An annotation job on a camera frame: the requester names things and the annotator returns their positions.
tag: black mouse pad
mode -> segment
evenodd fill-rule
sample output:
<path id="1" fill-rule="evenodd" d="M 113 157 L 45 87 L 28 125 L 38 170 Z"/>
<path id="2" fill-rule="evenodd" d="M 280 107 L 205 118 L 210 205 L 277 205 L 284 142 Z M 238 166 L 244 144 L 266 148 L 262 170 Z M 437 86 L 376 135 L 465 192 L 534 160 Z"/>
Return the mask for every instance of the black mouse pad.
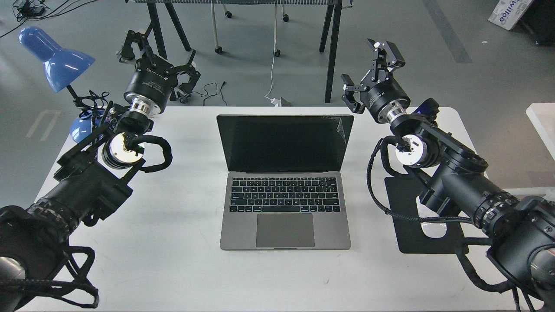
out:
<path id="1" fill-rule="evenodd" d="M 413 180 L 394 177 L 384 179 L 390 209 L 408 217 L 418 217 L 416 197 L 419 185 Z M 454 254 L 456 245 L 465 237 L 459 223 L 447 223 L 447 232 L 441 238 L 424 234 L 419 222 L 393 218 L 399 250 L 404 254 Z"/>

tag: laptop keyboard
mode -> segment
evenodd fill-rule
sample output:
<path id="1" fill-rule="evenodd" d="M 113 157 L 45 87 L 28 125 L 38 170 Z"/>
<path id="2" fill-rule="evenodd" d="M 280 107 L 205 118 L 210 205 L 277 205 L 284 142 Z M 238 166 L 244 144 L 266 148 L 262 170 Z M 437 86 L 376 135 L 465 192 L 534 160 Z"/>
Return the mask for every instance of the laptop keyboard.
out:
<path id="1" fill-rule="evenodd" d="M 233 178 L 230 212 L 340 212 L 335 177 Z"/>

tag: blue desk lamp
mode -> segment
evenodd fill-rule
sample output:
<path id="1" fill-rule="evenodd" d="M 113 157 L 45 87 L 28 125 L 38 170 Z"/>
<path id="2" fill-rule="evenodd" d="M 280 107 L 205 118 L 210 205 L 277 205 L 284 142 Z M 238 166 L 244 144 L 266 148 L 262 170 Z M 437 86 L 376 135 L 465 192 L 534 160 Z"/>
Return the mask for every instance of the blue desk lamp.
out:
<path id="1" fill-rule="evenodd" d="M 80 51 L 62 48 L 38 27 L 23 28 L 19 33 L 19 42 L 43 63 L 44 75 L 52 90 L 58 93 L 67 88 L 76 100 L 77 94 L 70 83 L 89 68 L 94 58 Z M 98 125 L 99 121 L 99 118 L 91 122 L 82 117 L 76 118 L 70 128 L 73 140 L 80 142 L 92 132 L 92 122 Z"/>

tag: white table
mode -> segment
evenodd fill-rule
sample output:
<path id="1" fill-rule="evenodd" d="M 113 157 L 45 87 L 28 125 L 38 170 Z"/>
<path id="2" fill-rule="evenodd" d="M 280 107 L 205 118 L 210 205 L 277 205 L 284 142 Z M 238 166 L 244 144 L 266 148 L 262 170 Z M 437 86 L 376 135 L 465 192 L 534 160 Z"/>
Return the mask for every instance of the white table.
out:
<path id="1" fill-rule="evenodd" d="M 218 114 L 349 114 L 346 107 L 167 107 L 152 134 L 168 140 L 171 166 L 138 173 L 133 195 L 105 221 L 81 225 L 72 245 L 91 246 L 89 274 L 100 289 L 99 311 L 421 311 L 513 310 L 509 293 L 487 293 L 467 279 L 454 255 L 399 252 L 393 223 L 372 202 L 366 164 L 388 125 L 355 115 L 342 167 L 350 250 L 224 251 L 219 248 L 227 168 Z M 442 108 L 440 127 L 472 148 L 458 114 Z M 60 154 L 73 146 L 68 139 Z M 149 148 L 147 165 L 159 163 Z M 56 181 L 55 164 L 39 197 Z M 376 159 L 372 183 L 388 203 Z M 463 225 L 467 236 L 483 236 Z M 469 258 L 489 283 L 503 276 L 472 247 Z M 87 301 L 90 298 L 78 296 Z M 79 310 L 36 298 L 22 310 Z"/>

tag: laptop screen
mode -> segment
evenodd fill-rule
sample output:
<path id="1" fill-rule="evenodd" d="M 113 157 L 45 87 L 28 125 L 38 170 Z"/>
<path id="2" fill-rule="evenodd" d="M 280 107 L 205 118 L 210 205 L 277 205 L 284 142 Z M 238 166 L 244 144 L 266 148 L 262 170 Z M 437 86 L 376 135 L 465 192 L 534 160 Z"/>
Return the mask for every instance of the laptop screen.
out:
<path id="1" fill-rule="evenodd" d="M 352 115 L 219 115 L 231 172 L 339 171 Z"/>

